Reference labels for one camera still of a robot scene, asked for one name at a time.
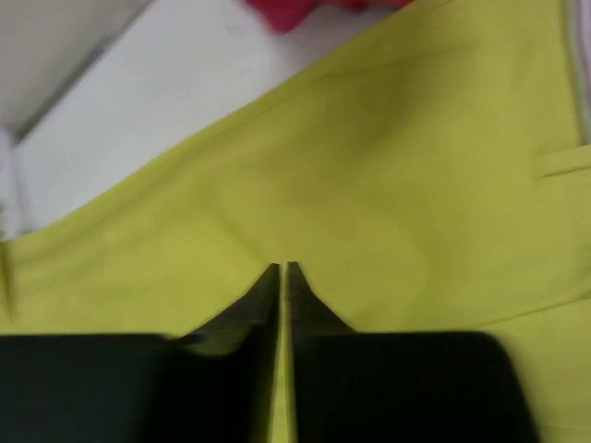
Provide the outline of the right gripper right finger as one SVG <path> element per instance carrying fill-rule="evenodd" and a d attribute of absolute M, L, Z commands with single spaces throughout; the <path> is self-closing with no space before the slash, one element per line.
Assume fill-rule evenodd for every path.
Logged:
<path fill-rule="evenodd" d="M 288 265 L 297 442 L 537 442 L 510 356 L 479 331 L 368 333 Z"/>

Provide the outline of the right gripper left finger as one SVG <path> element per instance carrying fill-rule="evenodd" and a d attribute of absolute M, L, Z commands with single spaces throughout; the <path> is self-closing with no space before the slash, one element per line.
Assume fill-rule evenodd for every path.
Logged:
<path fill-rule="evenodd" d="M 188 334 L 5 335 L 5 442 L 264 442 L 281 268 Z"/>

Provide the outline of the yellow-green trousers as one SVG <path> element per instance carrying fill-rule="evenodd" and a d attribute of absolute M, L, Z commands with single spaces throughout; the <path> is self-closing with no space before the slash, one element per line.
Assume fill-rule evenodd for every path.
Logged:
<path fill-rule="evenodd" d="M 416 1 L 276 62 L 156 6 L 18 149 L 17 332 L 179 333 L 273 259 L 369 331 L 475 328 L 590 438 L 590 148 L 563 1 Z"/>

